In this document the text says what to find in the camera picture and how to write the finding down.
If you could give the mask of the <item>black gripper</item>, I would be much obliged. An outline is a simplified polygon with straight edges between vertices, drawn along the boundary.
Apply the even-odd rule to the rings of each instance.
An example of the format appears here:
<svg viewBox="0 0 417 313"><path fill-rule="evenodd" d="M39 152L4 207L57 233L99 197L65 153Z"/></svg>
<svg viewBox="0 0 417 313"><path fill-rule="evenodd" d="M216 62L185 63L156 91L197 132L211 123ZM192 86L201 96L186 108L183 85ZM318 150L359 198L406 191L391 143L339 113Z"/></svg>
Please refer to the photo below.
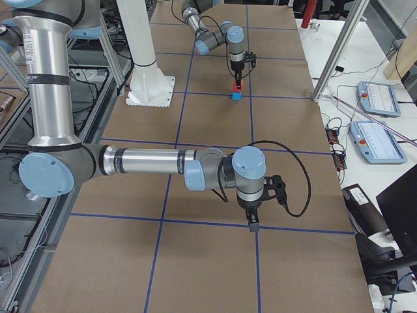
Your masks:
<svg viewBox="0 0 417 313"><path fill-rule="evenodd" d="M250 232L259 231L259 217L258 217L258 208L261 206L260 201L246 201L241 198L237 199L238 204L245 210L246 219L248 221L248 226Z"/></svg>
<svg viewBox="0 0 417 313"><path fill-rule="evenodd" d="M231 64L231 70L234 73L235 77L235 89L241 89L242 88L242 71L244 70L244 62L243 61L230 61Z"/></svg>

